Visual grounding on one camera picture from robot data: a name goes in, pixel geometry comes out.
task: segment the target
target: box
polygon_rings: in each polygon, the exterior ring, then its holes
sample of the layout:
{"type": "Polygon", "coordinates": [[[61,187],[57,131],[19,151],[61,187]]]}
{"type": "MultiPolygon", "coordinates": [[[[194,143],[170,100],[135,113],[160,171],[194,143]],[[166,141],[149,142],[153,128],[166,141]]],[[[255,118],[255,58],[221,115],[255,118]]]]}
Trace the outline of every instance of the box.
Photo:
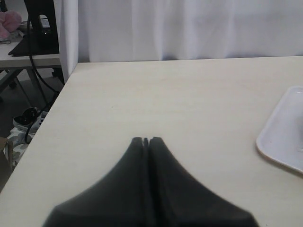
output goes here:
{"type": "Polygon", "coordinates": [[[7,138],[0,137],[0,192],[13,171],[13,144],[7,138]]]}

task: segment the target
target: curtain fold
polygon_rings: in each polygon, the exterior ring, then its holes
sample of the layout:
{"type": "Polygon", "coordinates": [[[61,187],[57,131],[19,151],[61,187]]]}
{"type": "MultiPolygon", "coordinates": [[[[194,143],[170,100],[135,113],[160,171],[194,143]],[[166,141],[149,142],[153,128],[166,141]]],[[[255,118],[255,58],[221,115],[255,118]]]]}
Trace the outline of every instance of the curtain fold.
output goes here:
{"type": "Polygon", "coordinates": [[[302,0],[56,1],[61,2],[56,13],[61,11],[63,18],[60,48],[67,77],[78,60],[159,61],[303,53],[302,0]]]}

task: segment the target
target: stuffed animal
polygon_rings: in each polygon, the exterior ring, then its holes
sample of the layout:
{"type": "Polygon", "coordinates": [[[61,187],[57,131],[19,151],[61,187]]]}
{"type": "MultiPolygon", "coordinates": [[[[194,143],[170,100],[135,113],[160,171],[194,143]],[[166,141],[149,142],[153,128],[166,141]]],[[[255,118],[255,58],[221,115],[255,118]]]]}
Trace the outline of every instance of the stuffed animal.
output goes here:
{"type": "Polygon", "coordinates": [[[0,12],[0,38],[8,38],[21,24],[22,17],[18,12],[0,12]]]}

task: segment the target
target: white tray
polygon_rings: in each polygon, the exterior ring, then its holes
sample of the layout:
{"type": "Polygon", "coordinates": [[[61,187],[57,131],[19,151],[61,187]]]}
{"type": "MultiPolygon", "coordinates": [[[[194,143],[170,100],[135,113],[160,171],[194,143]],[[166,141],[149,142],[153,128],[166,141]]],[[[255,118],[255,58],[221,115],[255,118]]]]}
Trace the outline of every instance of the white tray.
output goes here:
{"type": "Polygon", "coordinates": [[[266,157],[303,173],[303,87],[291,87],[257,138],[266,157]]]}

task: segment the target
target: desk surface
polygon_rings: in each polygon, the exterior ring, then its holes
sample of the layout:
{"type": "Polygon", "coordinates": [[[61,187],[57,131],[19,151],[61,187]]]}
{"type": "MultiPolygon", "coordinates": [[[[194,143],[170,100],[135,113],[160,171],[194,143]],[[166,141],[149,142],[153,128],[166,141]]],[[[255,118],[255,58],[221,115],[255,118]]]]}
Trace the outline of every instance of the desk surface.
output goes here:
{"type": "MultiPolygon", "coordinates": [[[[8,53],[14,49],[21,38],[13,40],[11,44],[0,44],[0,70],[31,68],[29,57],[12,57],[8,53]]],[[[38,68],[49,68],[60,66],[59,54],[48,54],[34,56],[35,65],[38,68]]]]}
{"type": "Polygon", "coordinates": [[[102,178],[132,137],[163,137],[209,189],[261,226],[301,227],[303,178],[255,140],[303,57],[80,63],[0,194],[1,227],[39,227],[102,178]]]}

